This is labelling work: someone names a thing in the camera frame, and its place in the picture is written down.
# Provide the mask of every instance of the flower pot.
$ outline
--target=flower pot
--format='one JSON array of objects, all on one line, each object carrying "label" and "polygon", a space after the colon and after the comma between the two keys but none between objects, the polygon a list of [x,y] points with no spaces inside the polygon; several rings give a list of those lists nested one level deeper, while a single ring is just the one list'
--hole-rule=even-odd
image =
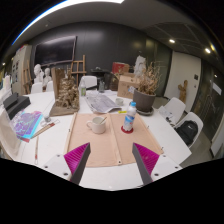
[{"label": "flower pot", "polygon": [[147,95],[135,89],[133,101],[136,102],[136,108],[142,112],[149,112],[152,108],[156,95]]}]

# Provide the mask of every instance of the pink object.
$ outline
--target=pink object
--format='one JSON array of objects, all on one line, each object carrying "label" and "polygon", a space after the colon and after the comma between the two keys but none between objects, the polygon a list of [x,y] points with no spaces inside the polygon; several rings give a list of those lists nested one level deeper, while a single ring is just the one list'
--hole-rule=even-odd
[{"label": "pink object", "polygon": [[159,159],[159,155],[142,145],[136,143],[134,144],[141,156],[142,162],[144,163],[146,170],[148,171],[149,175],[151,175],[152,170],[154,169]]},{"label": "pink object", "polygon": [[64,155],[65,161],[68,164],[68,167],[71,170],[72,174],[76,171],[79,163],[81,162],[88,145],[89,143],[81,145]]},{"label": "pink object", "polygon": [[121,131],[123,131],[126,134],[131,134],[134,131],[134,129],[132,128],[130,131],[125,131],[123,126],[121,126]]}]

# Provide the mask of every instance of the chair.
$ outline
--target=chair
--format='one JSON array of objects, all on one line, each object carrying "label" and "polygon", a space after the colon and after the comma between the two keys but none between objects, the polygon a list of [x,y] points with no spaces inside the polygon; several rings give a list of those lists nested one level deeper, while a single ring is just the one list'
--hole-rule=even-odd
[{"label": "chair", "polygon": [[9,124],[9,117],[6,110],[0,108],[0,148],[8,160],[15,158],[19,151],[20,140]]},{"label": "chair", "polygon": [[173,97],[164,107],[175,116],[176,124],[180,120],[186,105],[181,100]]},{"label": "chair", "polygon": [[42,82],[34,83],[32,85],[31,94],[42,92],[43,92]]},{"label": "chair", "polygon": [[54,91],[53,81],[47,83],[46,92]]},{"label": "chair", "polygon": [[197,138],[198,138],[198,136],[199,136],[199,134],[200,134],[200,132],[201,132],[201,130],[203,128],[203,122],[201,121],[201,119],[195,113],[189,112],[178,124],[176,124],[174,126],[174,128],[178,128],[178,127],[180,127],[184,123],[184,121],[190,121],[190,120],[191,121],[195,121],[197,123],[197,125],[198,125],[198,133],[194,137],[194,141],[192,142],[192,144],[188,146],[189,148],[197,140]]},{"label": "chair", "polygon": [[96,76],[91,76],[91,75],[83,76],[80,80],[79,86],[82,83],[83,79],[85,80],[87,90],[88,90],[88,88],[91,88],[91,87],[97,88],[97,78],[96,78]]}]

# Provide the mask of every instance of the mug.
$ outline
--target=mug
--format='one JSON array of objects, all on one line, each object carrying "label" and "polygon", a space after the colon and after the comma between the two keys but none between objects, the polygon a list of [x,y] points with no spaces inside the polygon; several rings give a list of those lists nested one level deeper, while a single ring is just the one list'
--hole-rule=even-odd
[{"label": "mug", "polygon": [[124,103],[123,99],[121,99],[121,98],[117,98],[117,99],[115,100],[115,102],[116,102],[116,104],[119,105],[119,106],[123,106],[123,103]]},{"label": "mug", "polygon": [[104,118],[105,117],[94,117],[92,121],[87,121],[86,125],[88,128],[92,129],[93,133],[102,134],[106,130],[106,120],[100,124]]}]

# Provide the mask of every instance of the bust sculpture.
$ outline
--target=bust sculpture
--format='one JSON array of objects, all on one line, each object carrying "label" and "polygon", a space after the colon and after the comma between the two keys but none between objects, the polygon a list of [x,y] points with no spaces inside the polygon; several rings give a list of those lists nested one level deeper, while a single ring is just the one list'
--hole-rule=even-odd
[{"label": "bust sculpture", "polygon": [[34,83],[43,82],[44,73],[42,72],[41,66],[39,64],[35,65],[34,74],[36,76]]},{"label": "bust sculpture", "polygon": [[50,69],[46,68],[44,72],[45,78],[43,79],[43,86],[47,86],[47,83],[52,80],[52,78],[50,77]]}]

